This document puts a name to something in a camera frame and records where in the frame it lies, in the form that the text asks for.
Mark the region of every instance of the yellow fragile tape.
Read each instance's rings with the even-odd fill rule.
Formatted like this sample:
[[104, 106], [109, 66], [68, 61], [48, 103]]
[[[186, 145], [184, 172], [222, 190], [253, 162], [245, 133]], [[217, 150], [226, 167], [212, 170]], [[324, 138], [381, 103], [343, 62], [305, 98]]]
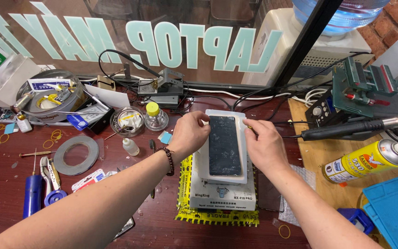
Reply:
[[182, 161], [180, 166], [176, 204], [179, 213], [175, 220], [210, 225], [257, 226], [259, 224], [258, 211], [209, 210], [210, 212], [198, 212], [196, 208], [190, 208], [191, 161], [192, 156], [189, 156]]

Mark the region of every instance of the blue screwdriver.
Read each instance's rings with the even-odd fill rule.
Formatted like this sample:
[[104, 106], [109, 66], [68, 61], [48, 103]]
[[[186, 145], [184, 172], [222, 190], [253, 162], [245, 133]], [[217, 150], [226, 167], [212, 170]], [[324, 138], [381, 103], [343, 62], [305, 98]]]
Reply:
[[35, 175], [35, 162], [33, 163], [33, 174], [26, 178], [26, 190], [24, 196], [23, 219], [31, 216], [41, 209], [42, 176]]

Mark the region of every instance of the double-sided tape roll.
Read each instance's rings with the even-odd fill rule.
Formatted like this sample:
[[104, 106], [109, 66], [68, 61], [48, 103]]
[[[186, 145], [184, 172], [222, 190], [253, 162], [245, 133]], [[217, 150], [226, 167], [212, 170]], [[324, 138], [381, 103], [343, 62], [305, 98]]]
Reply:
[[[78, 165], [70, 166], [64, 162], [64, 154], [72, 147], [82, 144], [88, 148], [88, 156]], [[56, 150], [53, 157], [56, 170], [64, 175], [79, 175], [86, 172], [93, 166], [99, 156], [99, 146], [95, 140], [88, 136], [76, 136], [65, 141], [58, 150]]]

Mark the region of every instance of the blue silicone mat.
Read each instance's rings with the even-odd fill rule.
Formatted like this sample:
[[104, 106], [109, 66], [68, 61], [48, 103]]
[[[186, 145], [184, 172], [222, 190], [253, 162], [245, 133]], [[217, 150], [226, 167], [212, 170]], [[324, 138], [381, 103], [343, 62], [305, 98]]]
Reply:
[[363, 189], [363, 208], [393, 249], [398, 249], [398, 177]]

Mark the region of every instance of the blue water jug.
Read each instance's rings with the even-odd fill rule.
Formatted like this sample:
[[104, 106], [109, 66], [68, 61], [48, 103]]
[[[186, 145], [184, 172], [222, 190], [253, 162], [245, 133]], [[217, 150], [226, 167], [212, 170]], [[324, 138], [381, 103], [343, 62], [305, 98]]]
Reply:
[[[296, 20], [304, 25], [318, 0], [292, 0]], [[341, 36], [374, 21], [390, 0], [344, 0], [322, 35]]]

